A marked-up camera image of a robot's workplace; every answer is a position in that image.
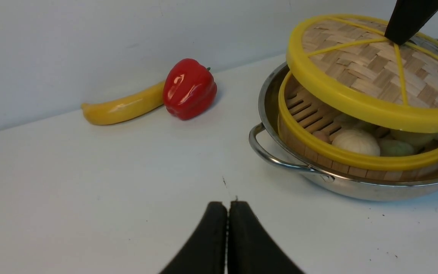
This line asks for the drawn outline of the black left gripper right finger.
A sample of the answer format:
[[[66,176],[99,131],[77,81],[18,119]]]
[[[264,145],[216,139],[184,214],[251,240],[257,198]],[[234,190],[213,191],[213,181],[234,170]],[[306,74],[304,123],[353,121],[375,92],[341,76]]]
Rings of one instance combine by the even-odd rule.
[[[232,201],[227,248],[229,274],[302,274],[266,232],[246,201]]]

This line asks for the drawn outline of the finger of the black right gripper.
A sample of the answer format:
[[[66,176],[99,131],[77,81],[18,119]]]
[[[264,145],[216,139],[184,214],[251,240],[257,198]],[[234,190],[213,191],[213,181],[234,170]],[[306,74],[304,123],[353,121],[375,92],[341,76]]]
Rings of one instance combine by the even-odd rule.
[[[384,37],[396,45],[407,43],[438,12],[438,0],[397,0]]]

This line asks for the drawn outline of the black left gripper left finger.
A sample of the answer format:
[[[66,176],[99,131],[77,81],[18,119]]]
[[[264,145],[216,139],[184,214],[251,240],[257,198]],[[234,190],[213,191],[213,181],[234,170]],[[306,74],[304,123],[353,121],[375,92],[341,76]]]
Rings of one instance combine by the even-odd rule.
[[[219,201],[208,203],[196,229],[162,274],[223,274],[228,211]]]

